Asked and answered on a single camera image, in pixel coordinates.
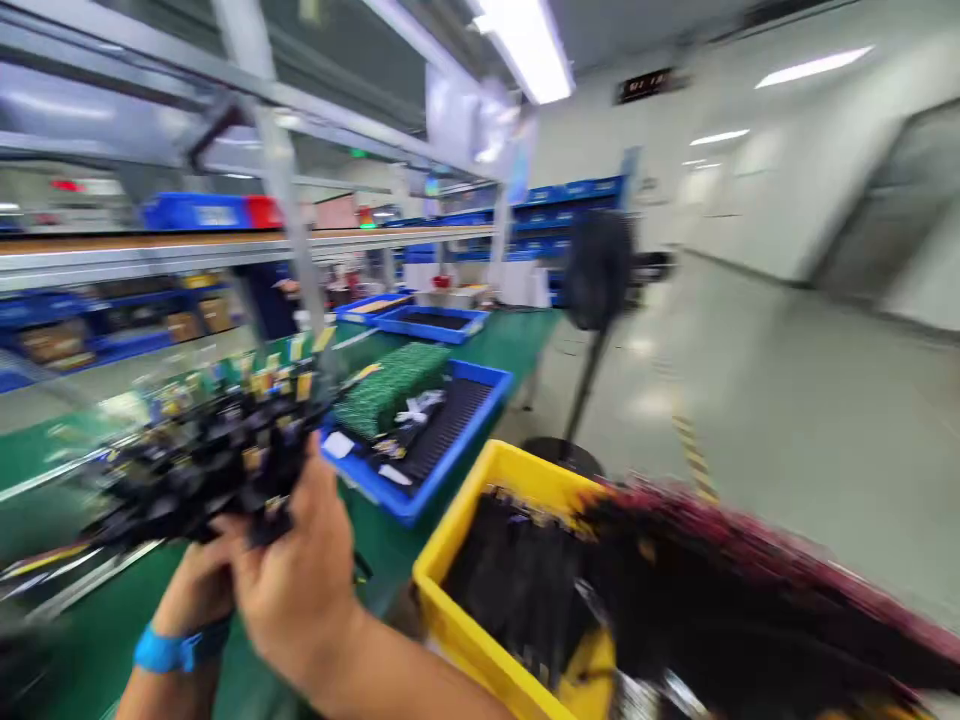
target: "red storage bin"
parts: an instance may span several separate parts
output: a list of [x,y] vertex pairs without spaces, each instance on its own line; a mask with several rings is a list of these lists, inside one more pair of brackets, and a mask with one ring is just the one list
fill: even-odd
[[283,227],[283,217],[277,201],[268,195],[247,195],[247,210],[250,222],[255,228]]

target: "yellow plastic crate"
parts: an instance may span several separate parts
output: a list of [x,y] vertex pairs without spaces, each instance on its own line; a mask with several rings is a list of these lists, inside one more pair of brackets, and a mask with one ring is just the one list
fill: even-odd
[[[585,493],[604,491],[602,486],[513,445],[488,441],[413,566],[427,629],[451,661],[520,720],[602,720],[613,694],[613,680],[602,671],[615,665],[613,639],[606,630],[584,638],[555,697],[441,587],[466,539],[477,501],[489,485],[506,488],[530,505],[566,518],[580,508]],[[571,682],[583,671],[601,671],[601,677],[580,685]]]

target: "fan base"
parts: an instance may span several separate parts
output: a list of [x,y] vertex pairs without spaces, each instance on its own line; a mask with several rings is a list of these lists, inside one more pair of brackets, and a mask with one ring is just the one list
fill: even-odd
[[521,449],[590,480],[604,476],[603,466],[593,455],[562,438],[530,438],[523,443]]

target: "hand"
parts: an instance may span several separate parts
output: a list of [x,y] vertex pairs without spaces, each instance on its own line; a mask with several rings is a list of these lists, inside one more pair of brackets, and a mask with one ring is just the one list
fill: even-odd
[[217,538],[187,548],[153,616],[153,631],[186,637],[233,611],[230,543]]
[[332,681],[369,616],[353,591],[353,530],[337,495],[336,475],[318,451],[317,434],[290,501],[293,529],[251,548],[247,522],[221,516],[230,542],[234,592],[254,648],[306,693]]

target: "door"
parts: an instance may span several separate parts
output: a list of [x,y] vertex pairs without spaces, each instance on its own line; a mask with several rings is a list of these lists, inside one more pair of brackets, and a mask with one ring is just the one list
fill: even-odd
[[814,285],[873,306],[960,197],[960,103],[907,121],[824,258]]

